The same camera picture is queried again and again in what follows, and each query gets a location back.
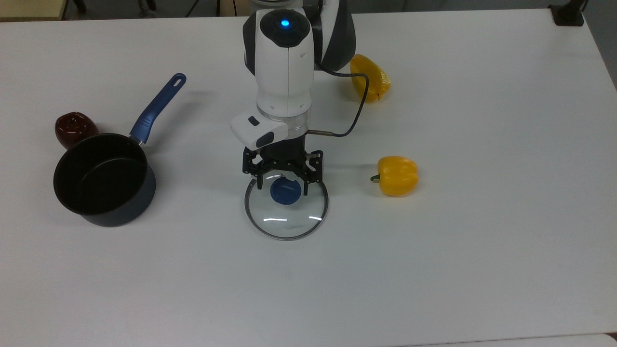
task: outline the yellow bell pepper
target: yellow bell pepper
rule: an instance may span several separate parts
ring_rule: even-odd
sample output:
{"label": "yellow bell pepper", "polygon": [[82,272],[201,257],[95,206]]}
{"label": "yellow bell pepper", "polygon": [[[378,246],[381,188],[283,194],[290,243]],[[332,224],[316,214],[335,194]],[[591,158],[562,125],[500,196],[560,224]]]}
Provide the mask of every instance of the yellow bell pepper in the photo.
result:
{"label": "yellow bell pepper", "polygon": [[371,181],[379,181],[379,187],[386,195],[405,195],[418,183],[418,166],[406,157],[383,157],[377,163],[377,171],[379,175],[371,177]]}
{"label": "yellow bell pepper", "polygon": [[[366,102],[381,100],[384,94],[390,89],[390,77],[384,70],[375,64],[371,59],[356,54],[349,62],[351,73],[365,73],[368,75],[368,93],[366,94]],[[352,77],[354,88],[358,95],[364,95],[366,80],[363,77]]]}

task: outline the pan handle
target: pan handle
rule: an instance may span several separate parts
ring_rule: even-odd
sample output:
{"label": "pan handle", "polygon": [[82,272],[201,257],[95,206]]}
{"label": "pan handle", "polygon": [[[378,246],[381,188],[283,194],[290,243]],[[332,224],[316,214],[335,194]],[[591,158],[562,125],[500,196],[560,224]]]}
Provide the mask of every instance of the pan handle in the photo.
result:
{"label": "pan handle", "polygon": [[158,95],[150,102],[150,105],[141,113],[137,122],[135,122],[130,132],[130,138],[137,141],[140,145],[146,143],[148,136],[150,136],[152,123],[154,123],[156,117],[173,99],[185,82],[186,76],[183,73],[176,73],[172,79],[167,82],[163,89],[159,91]]}

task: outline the saucepan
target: saucepan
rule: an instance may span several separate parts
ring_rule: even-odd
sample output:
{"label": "saucepan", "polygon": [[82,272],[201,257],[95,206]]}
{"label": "saucepan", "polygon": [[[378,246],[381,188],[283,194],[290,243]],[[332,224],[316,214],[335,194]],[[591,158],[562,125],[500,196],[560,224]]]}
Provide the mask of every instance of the saucepan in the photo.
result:
{"label": "saucepan", "polygon": [[129,136],[102,133],[79,141],[60,159],[54,191],[68,210],[102,227],[139,217],[154,197],[156,178],[141,146],[152,123],[186,82],[177,73],[139,116]]}

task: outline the red apple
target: red apple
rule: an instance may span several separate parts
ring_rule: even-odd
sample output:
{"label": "red apple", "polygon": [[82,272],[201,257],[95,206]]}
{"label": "red apple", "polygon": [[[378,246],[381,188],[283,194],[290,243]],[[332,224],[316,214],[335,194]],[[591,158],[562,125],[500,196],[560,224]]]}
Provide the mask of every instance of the red apple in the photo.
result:
{"label": "red apple", "polygon": [[56,137],[66,149],[98,133],[99,129],[94,122],[79,112],[67,113],[56,120]]}

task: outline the chair leg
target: chair leg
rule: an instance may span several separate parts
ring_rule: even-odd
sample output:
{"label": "chair leg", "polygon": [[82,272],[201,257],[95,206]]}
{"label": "chair leg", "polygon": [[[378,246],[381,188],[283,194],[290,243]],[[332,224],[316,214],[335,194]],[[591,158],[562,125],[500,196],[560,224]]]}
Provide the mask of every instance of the chair leg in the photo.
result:
{"label": "chair leg", "polygon": [[73,0],[79,13],[86,13],[86,4],[84,4],[83,0]]}

